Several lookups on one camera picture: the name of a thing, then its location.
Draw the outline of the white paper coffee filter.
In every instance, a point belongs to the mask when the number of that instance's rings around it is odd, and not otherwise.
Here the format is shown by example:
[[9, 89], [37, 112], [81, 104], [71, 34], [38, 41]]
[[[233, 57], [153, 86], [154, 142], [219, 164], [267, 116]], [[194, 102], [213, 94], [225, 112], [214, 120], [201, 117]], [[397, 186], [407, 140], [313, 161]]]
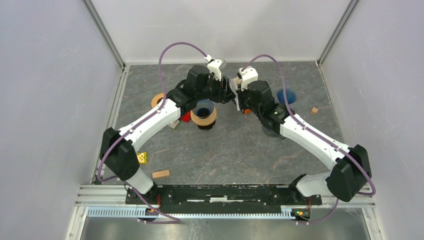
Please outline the white paper coffee filter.
[[229, 86], [231, 91], [234, 93], [234, 103], [236, 105], [236, 108], [238, 111], [240, 111], [240, 104], [239, 104], [239, 99], [238, 99], [238, 93], [237, 90], [239, 89], [238, 85], [241, 83], [241, 79], [238, 77], [233, 78], [232, 80], [230, 80], [229, 82]]

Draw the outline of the dark brown dripper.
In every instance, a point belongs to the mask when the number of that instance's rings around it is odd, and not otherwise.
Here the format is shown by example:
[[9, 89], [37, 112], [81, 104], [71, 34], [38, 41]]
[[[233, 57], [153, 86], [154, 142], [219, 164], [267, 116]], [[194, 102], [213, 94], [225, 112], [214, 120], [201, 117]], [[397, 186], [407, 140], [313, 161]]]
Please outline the dark brown dripper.
[[197, 127], [200, 130], [206, 130], [206, 131], [208, 131], [208, 130], [211, 130], [214, 127], [215, 124], [216, 124], [216, 121], [213, 121], [211, 124], [208, 124], [208, 125], [198, 125]]

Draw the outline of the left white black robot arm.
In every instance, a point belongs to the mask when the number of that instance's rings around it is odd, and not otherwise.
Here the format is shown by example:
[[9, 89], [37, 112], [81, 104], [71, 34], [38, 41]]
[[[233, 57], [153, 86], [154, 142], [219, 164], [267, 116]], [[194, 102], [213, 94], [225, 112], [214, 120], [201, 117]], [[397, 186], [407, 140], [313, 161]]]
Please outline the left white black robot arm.
[[153, 203], [157, 198], [155, 183], [141, 169], [137, 151], [162, 128], [193, 110], [199, 101], [226, 104], [234, 97], [227, 76], [218, 79], [207, 67], [193, 66], [186, 79], [168, 91], [149, 112], [119, 130], [110, 127], [104, 131], [99, 153], [101, 165], [136, 189], [145, 204]]

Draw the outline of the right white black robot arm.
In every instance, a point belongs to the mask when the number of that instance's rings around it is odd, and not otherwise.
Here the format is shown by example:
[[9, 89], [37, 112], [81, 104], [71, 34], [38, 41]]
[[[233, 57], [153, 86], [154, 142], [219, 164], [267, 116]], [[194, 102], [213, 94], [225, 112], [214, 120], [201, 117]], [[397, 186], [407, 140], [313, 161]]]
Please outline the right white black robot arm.
[[288, 191], [293, 203], [302, 204], [313, 195], [333, 195], [343, 202], [350, 202], [360, 194], [367, 179], [372, 177], [364, 147], [359, 144], [350, 147], [305, 122], [293, 110], [275, 101], [266, 81], [256, 80], [244, 85], [236, 77], [229, 85], [237, 107], [251, 110], [264, 129], [296, 142], [328, 168], [328, 172], [297, 177]]

